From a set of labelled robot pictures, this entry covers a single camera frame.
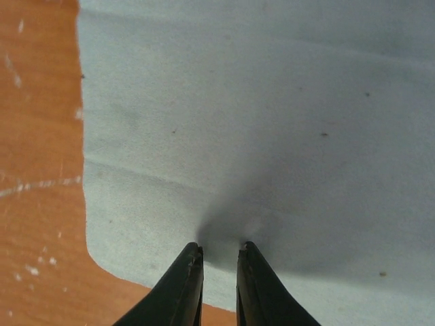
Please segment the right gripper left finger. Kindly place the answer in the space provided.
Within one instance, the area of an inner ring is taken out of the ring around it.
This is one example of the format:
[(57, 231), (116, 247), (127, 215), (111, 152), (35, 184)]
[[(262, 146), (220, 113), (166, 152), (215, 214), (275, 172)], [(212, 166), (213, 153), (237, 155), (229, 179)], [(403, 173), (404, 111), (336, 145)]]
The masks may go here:
[(189, 242), (154, 288), (115, 324), (200, 325), (203, 280), (203, 248)]

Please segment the light blue cloth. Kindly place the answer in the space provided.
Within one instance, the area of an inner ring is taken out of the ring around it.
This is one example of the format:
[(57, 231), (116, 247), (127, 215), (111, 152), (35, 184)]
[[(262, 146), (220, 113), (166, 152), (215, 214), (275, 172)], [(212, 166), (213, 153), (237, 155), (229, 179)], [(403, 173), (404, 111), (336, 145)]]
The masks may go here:
[(234, 310), (257, 244), (322, 325), (434, 324), (433, 1), (81, 1), (86, 244)]

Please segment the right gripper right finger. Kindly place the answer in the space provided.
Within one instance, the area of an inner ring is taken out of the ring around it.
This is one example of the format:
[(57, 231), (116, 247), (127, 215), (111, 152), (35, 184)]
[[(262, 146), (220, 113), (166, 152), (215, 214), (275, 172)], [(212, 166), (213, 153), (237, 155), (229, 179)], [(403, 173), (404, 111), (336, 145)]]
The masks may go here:
[(288, 292), (259, 248), (247, 241), (237, 261), (238, 325), (316, 325)]

